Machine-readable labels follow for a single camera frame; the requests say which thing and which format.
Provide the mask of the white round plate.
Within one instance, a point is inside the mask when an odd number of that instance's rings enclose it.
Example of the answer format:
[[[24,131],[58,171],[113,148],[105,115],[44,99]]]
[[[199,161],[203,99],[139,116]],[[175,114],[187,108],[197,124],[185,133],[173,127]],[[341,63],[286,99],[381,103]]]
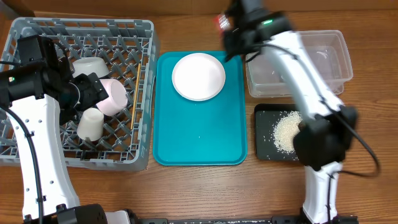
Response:
[[[224,87],[226,72],[221,62],[210,54],[193,53],[182,57],[172,71],[172,83],[182,97],[206,101]]]

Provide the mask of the white rice pile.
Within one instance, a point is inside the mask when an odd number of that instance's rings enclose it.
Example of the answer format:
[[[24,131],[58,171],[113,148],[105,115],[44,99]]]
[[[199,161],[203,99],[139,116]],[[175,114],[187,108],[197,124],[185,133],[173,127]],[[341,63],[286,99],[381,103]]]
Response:
[[[263,135],[264,141],[270,143],[277,152],[289,155],[295,152],[293,138],[299,132],[302,116],[298,111],[267,111],[270,116],[271,129]]]

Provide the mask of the white paper cup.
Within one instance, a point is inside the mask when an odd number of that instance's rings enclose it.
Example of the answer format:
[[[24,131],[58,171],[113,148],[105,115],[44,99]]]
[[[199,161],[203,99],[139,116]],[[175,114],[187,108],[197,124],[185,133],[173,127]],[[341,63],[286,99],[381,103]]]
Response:
[[[86,141],[97,141],[103,135],[104,114],[97,108],[88,108],[81,116],[77,135]]]

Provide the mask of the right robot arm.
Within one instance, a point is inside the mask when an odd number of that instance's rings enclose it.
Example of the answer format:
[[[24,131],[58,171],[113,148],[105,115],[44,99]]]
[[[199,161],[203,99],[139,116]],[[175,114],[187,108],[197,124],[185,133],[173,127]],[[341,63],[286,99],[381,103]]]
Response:
[[[235,0],[224,14],[233,20],[232,27],[223,30],[226,59],[265,56],[301,113],[304,125],[293,145],[305,168],[303,220],[332,223],[338,216],[338,173],[353,139],[356,110],[346,107],[330,90],[305,50],[302,36],[282,12],[269,12],[262,1]]]

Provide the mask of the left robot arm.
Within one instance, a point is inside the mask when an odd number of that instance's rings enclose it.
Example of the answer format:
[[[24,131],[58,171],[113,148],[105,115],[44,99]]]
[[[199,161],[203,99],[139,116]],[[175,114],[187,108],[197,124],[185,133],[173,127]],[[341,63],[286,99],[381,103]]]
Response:
[[[81,205],[70,181],[60,127],[108,94],[95,73],[73,77],[51,38],[17,40],[18,62],[1,72],[1,109],[14,130],[24,184],[24,223],[106,223],[99,204]]]

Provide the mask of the grey-green bowl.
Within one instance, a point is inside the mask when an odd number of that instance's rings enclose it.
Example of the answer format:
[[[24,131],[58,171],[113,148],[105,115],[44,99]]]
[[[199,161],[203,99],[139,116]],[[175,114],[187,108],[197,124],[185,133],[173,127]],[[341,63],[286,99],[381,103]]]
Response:
[[[73,78],[85,74],[89,75],[95,73],[98,78],[103,78],[108,75],[109,70],[105,61],[100,57],[85,57],[73,62],[75,72],[72,74]]]

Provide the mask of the pink bowl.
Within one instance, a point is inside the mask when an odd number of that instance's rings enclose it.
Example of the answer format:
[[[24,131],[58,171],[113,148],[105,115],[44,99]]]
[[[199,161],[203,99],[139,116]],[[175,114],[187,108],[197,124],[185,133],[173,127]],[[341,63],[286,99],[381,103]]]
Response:
[[[126,89],[116,79],[102,79],[101,84],[106,90],[108,97],[96,104],[96,107],[106,116],[116,115],[127,105]]]

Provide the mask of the red snack wrapper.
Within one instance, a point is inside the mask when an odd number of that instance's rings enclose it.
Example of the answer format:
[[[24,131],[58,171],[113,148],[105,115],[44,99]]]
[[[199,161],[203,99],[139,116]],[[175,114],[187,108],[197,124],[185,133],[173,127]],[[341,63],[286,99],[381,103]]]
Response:
[[[229,23],[229,20],[225,14],[218,14],[214,18],[214,23],[215,23],[215,26],[220,34],[222,34],[224,31],[227,31],[231,28],[231,24]]]

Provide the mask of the wooden chopstick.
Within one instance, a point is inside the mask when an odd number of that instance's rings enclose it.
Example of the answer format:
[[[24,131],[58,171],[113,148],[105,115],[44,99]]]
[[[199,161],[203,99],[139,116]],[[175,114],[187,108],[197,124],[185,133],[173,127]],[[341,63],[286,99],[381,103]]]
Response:
[[[135,84],[134,98],[133,98],[133,104],[132,104],[131,130],[133,130],[133,127],[134,127],[136,103],[137,103],[137,96],[138,96],[138,90],[139,90],[139,81],[140,81],[140,75],[141,75],[141,65],[142,65],[141,62],[139,62],[138,66],[137,66],[136,84]]]

